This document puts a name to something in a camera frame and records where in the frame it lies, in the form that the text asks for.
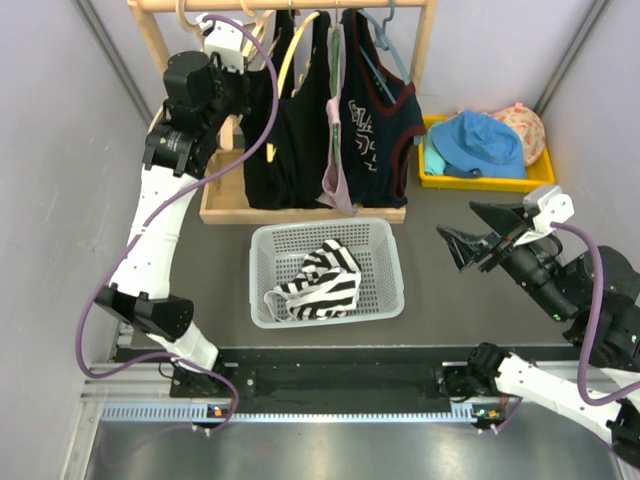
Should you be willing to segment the yellow metal-hook hanger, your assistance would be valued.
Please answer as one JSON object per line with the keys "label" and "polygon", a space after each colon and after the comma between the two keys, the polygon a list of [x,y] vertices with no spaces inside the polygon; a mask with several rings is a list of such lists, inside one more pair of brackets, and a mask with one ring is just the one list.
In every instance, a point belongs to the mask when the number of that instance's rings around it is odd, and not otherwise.
{"label": "yellow metal-hook hanger", "polygon": [[282,93],[284,90],[284,86],[286,83],[286,79],[287,79],[287,75],[291,66],[291,63],[294,59],[294,55],[296,52],[296,49],[299,45],[299,42],[302,39],[303,34],[305,33],[305,30],[315,21],[316,18],[318,18],[321,15],[320,11],[314,11],[313,13],[309,14],[304,21],[302,22],[302,24],[295,30],[294,35],[292,40],[289,43],[289,46],[287,48],[287,51],[285,53],[282,65],[281,65],[281,69],[278,75],[278,83],[277,83],[277,88],[278,88],[278,99],[282,98]]}

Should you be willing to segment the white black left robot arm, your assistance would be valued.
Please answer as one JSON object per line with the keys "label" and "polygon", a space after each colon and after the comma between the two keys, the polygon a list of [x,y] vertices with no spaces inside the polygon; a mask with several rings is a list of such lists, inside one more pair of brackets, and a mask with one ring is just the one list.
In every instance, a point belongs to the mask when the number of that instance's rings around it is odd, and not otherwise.
{"label": "white black left robot arm", "polygon": [[226,387],[217,348],[196,326],[192,301],[171,294],[173,257],[184,217],[218,148],[225,120],[245,107],[247,79],[218,53],[173,55],[163,74],[166,98],[145,139],[141,189],[125,255],[96,304],[160,344],[192,370],[205,396]]}

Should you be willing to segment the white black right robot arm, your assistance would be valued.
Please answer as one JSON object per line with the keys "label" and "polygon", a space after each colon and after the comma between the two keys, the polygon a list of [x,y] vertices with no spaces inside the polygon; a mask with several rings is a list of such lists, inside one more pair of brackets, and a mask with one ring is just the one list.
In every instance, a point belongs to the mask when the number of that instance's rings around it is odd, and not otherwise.
{"label": "white black right robot arm", "polygon": [[569,224],[564,193],[528,195],[519,205],[472,201],[491,231],[447,226],[438,234],[456,267],[496,267],[552,320],[568,323],[579,349],[575,380],[562,379],[517,353],[483,342],[463,367],[448,367],[441,387],[453,400],[500,394],[531,401],[581,425],[627,464],[639,465],[639,273],[617,250]]}

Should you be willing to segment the black white striped tank top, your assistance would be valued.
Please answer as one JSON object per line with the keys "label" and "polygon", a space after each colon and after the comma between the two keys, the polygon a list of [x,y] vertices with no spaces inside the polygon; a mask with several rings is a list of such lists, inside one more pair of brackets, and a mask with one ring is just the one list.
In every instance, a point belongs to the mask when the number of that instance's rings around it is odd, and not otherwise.
{"label": "black white striped tank top", "polygon": [[276,322],[343,318],[357,307],[362,269],[339,239],[307,254],[296,276],[263,296]]}

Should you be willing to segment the beige wooden hanger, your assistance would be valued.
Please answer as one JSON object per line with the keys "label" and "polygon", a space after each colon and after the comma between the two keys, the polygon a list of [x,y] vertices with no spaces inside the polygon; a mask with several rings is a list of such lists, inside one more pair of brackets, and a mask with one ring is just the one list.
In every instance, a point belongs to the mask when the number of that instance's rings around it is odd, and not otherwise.
{"label": "beige wooden hanger", "polygon": [[[188,33],[194,34],[200,44],[200,50],[202,51],[202,47],[203,47],[203,34],[201,33],[201,30],[199,28],[199,26],[196,23],[196,20],[194,22],[191,22],[185,14],[185,5],[186,2],[185,1],[175,1],[174,2],[174,10],[175,10],[175,14],[176,17],[178,19],[179,24],[181,25],[181,27]],[[243,27],[246,29],[250,29],[252,32],[252,25],[249,23],[243,23]],[[246,64],[245,64],[245,71],[244,73],[246,73],[248,71],[248,67],[251,64],[247,64],[247,60],[245,59]]]}

